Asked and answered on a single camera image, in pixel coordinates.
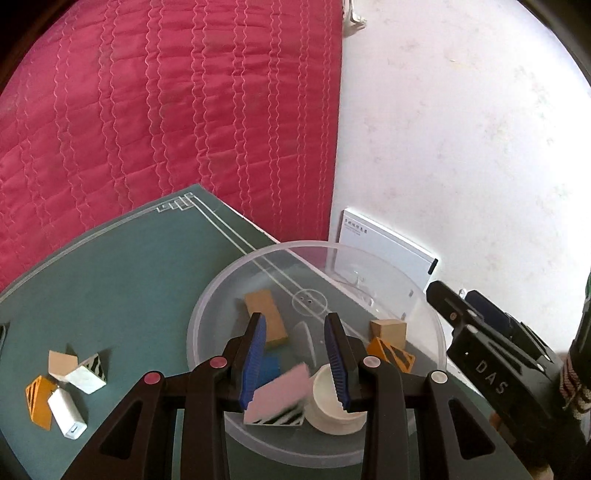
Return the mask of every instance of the triangular cutout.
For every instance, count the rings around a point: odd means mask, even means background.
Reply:
[[[449,401],[449,410],[452,414],[453,425],[456,429],[457,442],[460,454],[464,460],[471,460],[482,455],[490,455],[495,451],[495,445],[480,425],[468,413],[458,400]]]
[[[142,412],[142,402],[137,401],[125,412],[123,418],[111,430],[99,451],[121,460],[127,460],[134,445],[135,431],[138,427],[139,415]]]

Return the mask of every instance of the white power adapter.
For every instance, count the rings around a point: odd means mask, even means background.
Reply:
[[[82,435],[88,425],[82,420],[72,396],[66,390],[58,388],[47,402],[64,437],[76,440]]]

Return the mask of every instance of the white block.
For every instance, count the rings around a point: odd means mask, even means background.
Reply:
[[[107,384],[99,354],[84,360],[78,368],[66,375],[66,380],[86,394],[96,392]]]
[[[58,388],[51,394],[47,403],[64,437],[76,440],[86,430],[86,422],[82,420],[71,395],[66,390]]]
[[[78,367],[78,357],[49,350],[47,372],[60,382],[67,382],[66,375]]]

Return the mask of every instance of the clear plastic container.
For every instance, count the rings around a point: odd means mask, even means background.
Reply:
[[[226,342],[244,333],[249,320],[243,297],[267,288],[285,328],[301,331],[305,322],[316,356],[311,373],[328,363],[323,322],[337,312],[348,335],[371,339],[369,322],[398,318],[407,322],[406,350],[417,356],[413,374],[445,369],[446,350],[439,318],[424,293],[400,270],[367,252],[320,241],[272,245],[250,253],[224,269],[197,302],[187,332],[187,359],[192,369],[220,355]],[[301,362],[296,343],[273,350],[282,371]],[[409,430],[415,430],[408,411]],[[365,427],[354,434],[331,436],[307,422],[301,427],[246,426],[242,415],[226,414],[226,432],[267,458],[308,468],[336,468],[363,459]]]

